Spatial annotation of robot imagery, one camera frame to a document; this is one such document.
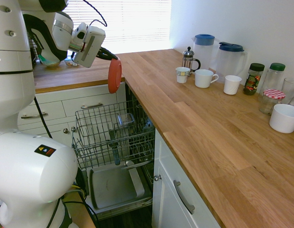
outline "white cup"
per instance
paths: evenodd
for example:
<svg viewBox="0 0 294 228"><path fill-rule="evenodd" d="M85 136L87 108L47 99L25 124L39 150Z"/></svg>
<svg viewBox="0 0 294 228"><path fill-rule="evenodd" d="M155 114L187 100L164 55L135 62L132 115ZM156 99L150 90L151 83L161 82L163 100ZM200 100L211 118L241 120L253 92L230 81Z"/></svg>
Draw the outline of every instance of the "white cup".
<svg viewBox="0 0 294 228"><path fill-rule="evenodd" d="M218 80L218 75L213 74L211 70L200 69L195 72L195 85L199 88L208 88L211 83Z"/></svg>
<svg viewBox="0 0 294 228"><path fill-rule="evenodd" d="M178 83L185 83L189 75L190 68L188 67L178 67L176 68L176 81Z"/></svg>
<svg viewBox="0 0 294 228"><path fill-rule="evenodd" d="M294 106L276 104L271 114L269 125L278 132L291 133L294 131Z"/></svg>
<svg viewBox="0 0 294 228"><path fill-rule="evenodd" d="M239 76L227 75L225 77L224 93L228 95L236 94L241 81L242 78Z"/></svg>

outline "dishwasher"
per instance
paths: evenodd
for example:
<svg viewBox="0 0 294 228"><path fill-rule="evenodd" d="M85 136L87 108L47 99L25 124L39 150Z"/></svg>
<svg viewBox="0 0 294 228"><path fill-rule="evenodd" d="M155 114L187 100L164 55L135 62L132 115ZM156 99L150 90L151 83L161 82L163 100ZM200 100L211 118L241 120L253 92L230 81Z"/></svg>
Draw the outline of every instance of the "dishwasher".
<svg viewBox="0 0 294 228"><path fill-rule="evenodd" d="M152 204L155 127L131 98L76 112L72 147L99 219Z"/></svg>

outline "blue lid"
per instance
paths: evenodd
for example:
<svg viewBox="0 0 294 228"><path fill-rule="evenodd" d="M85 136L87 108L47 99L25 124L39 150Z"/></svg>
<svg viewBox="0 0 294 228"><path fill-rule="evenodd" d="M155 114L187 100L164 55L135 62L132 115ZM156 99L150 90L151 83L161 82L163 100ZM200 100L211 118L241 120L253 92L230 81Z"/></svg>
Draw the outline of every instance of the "blue lid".
<svg viewBox="0 0 294 228"><path fill-rule="evenodd" d="M214 36L208 34L199 34L195 36L195 44L202 46L210 46L214 43Z"/></svg>
<svg viewBox="0 0 294 228"><path fill-rule="evenodd" d="M244 51L243 47L238 44L229 44L226 42L220 42L219 44L220 44L219 49L224 51L232 51L232 52Z"/></svg>

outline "window blind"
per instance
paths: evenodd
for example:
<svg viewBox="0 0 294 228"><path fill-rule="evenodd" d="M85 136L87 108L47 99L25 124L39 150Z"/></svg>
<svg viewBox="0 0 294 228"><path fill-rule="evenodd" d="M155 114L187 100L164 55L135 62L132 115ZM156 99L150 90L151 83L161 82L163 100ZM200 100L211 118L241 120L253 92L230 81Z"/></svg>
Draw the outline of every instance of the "window blind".
<svg viewBox="0 0 294 228"><path fill-rule="evenodd" d="M113 53L168 49L171 0L88 0L104 17L108 26L95 21L92 26L105 30L102 46ZM87 25L98 13L82 0L69 0L64 9L74 22Z"/></svg>

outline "green lid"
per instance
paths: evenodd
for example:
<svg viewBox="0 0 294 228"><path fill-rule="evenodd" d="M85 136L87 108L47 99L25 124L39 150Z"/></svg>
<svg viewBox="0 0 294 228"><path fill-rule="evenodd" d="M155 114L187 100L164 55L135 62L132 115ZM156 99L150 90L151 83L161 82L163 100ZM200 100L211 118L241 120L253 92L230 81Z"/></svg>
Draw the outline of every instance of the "green lid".
<svg viewBox="0 0 294 228"><path fill-rule="evenodd" d="M264 71L264 68L265 66L263 64L260 64L260 63L252 63L250 65L250 68L251 70L254 70L254 71Z"/></svg>
<svg viewBox="0 0 294 228"><path fill-rule="evenodd" d="M276 71L284 71L285 70L285 65L282 63L272 63L270 65L270 69L276 70Z"/></svg>

